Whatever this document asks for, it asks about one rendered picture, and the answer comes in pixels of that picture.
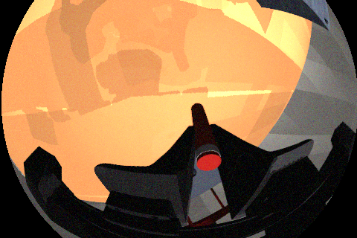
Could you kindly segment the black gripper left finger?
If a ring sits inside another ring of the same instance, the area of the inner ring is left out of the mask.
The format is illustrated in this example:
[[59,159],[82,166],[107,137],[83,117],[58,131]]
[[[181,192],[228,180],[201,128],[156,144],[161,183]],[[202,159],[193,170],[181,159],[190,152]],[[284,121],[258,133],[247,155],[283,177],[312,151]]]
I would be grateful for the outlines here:
[[191,190],[193,190],[196,132],[188,126],[178,140],[154,164],[121,166],[96,164],[95,175],[110,192],[167,199],[172,202],[181,226],[187,226]]

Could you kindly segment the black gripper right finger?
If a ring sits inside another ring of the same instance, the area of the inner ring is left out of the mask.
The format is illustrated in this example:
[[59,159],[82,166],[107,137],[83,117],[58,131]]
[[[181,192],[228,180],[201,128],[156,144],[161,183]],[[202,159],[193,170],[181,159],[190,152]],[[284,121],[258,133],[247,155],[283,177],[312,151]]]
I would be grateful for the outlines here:
[[306,139],[294,146],[269,152],[242,140],[215,123],[209,125],[221,155],[221,164],[217,169],[231,220],[246,216],[245,210],[259,196],[273,173],[297,163],[306,155],[309,157],[314,144],[312,139]]

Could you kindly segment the dark brown peg with red end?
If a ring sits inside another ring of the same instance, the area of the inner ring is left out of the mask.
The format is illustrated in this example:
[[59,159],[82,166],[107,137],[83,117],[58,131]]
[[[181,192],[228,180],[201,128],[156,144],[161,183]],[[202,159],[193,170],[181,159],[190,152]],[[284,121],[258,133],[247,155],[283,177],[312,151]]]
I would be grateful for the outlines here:
[[221,155],[217,148],[209,125],[205,108],[200,103],[194,103],[190,107],[191,120],[193,120],[194,132],[196,132],[196,163],[200,170],[214,170],[221,164]]

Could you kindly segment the grey sloped panel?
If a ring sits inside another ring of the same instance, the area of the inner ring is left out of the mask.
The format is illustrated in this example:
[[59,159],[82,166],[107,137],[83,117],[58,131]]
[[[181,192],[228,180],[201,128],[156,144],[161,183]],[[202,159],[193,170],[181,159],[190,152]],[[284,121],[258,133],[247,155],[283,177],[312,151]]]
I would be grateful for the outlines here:
[[193,190],[191,190],[190,199],[205,193],[215,185],[220,184],[221,178],[219,170],[200,170],[196,163],[196,154],[194,154],[194,173],[193,173]]

